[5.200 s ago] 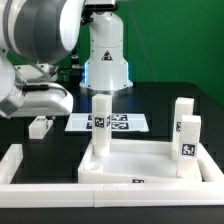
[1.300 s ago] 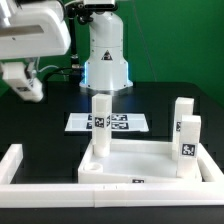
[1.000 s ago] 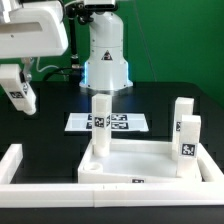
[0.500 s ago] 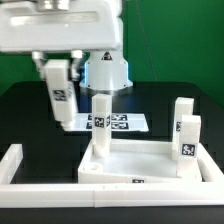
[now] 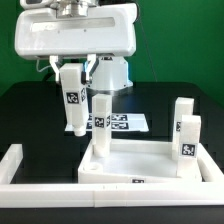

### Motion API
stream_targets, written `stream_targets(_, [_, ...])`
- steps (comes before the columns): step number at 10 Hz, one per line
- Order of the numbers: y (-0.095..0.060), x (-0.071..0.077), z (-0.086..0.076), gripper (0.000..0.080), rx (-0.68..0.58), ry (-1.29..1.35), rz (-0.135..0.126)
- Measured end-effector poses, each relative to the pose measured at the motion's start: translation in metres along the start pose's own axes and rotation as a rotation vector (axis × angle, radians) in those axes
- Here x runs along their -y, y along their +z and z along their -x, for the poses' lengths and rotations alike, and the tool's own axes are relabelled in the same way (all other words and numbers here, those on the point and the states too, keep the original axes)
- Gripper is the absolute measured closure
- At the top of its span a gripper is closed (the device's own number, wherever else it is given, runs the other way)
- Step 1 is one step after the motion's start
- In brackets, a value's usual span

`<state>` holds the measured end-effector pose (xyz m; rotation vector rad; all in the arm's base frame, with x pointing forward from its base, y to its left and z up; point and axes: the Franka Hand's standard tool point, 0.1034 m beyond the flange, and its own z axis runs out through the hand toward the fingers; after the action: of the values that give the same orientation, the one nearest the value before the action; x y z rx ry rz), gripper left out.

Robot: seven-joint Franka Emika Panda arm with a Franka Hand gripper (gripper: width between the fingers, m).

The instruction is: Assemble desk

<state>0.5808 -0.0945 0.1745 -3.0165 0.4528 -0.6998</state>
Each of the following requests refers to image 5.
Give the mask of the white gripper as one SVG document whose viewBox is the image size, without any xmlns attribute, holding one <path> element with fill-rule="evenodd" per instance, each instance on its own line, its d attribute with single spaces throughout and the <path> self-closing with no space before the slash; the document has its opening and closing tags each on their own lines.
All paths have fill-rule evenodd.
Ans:
<svg viewBox="0 0 224 224">
<path fill-rule="evenodd" d="M 50 56 L 56 82 L 60 81 L 61 57 L 87 56 L 81 81 L 91 84 L 99 64 L 97 55 L 133 55 L 136 18 L 136 6 L 99 6 L 90 8 L 87 17 L 63 19 L 50 8 L 26 10 L 17 20 L 15 50 L 28 60 Z"/>
</svg>

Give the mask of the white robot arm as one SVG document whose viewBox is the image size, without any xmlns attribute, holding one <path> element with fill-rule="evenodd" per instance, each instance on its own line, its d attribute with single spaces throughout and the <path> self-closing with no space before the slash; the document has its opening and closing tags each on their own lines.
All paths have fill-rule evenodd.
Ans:
<svg viewBox="0 0 224 224">
<path fill-rule="evenodd" d="M 93 92 L 132 86 L 126 58 L 136 51 L 135 3 L 20 0 L 20 5 L 15 31 L 19 56 L 47 60 L 55 72 L 64 59 L 83 59 L 83 81 Z"/>
</svg>

